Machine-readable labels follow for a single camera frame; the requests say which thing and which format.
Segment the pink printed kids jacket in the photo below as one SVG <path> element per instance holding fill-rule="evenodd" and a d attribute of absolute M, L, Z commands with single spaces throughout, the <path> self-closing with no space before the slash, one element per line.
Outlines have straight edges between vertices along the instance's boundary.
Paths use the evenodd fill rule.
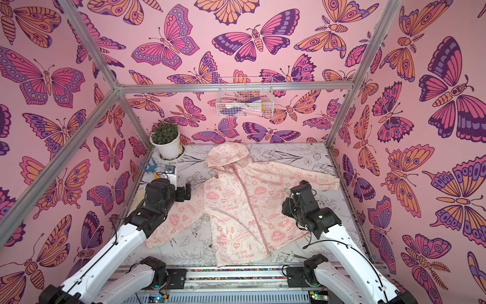
<path fill-rule="evenodd" d="M 244 144 L 212 148 L 206 165 L 216 176 L 191 191 L 189 201 L 175 203 L 167 219 L 145 242 L 152 249 L 168 243 L 201 216 L 210 218 L 216 265 L 262 261 L 306 233 L 282 214 L 287 188 L 308 181 L 318 191 L 337 190 L 338 178 L 279 162 L 253 162 Z"/>

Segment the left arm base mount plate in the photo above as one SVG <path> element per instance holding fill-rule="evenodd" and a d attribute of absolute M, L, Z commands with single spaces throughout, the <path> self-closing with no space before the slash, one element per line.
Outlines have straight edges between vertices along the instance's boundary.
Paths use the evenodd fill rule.
<path fill-rule="evenodd" d="M 150 288 L 153 290 L 183 290 L 187 269 L 163 269 L 154 273 Z"/>

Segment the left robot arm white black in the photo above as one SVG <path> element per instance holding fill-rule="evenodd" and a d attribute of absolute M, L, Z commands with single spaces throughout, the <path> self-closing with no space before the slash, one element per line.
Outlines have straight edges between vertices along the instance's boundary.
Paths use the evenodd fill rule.
<path fill-rule="evenodd" d="M 142 201 L 124 219 L 112 240 L 61 285 L 46 287 L 39 295 L 39 303 L 122 303 L 144 288 L 167 288 L 167 266 L 154 257 L 142 259 L 120 279 L 108 280 L 168 220 L 175 203 L 191 199 L 191 190 L 190 183 L 177 187 L 166 178 L 152 180 L 146 185 Z"/>

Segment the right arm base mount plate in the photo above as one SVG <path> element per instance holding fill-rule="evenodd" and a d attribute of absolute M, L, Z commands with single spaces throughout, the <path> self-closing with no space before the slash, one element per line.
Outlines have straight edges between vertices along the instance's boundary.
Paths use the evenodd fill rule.
<path fill-rule="evenodd" d="M 313 264 L 301 266 L 284 265 L 281 268 L 282 274 L 287 278 L 287 285 L 290 288 L 326 288 L 318 282 L 316 270 L 318 267 Z"/>

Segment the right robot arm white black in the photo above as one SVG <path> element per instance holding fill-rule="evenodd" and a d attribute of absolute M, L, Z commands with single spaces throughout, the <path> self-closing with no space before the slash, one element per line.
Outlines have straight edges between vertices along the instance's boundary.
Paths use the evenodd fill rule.
<path fill-rule="evenodd" d="M 302 268 L 310 286 L 323 286 L 343 303 L 418 302 L 409 291 L 400 291 L 378 271 L 330 208 L 318 206 L 309 182 L 301 181 L 286 189 L 286 193 L 282 214 L 314 236 L 315 244 L 324 244 L 346 271 L 345 275 L 340 273 L 323 254 L 316 254 L 306 259 Z"/>

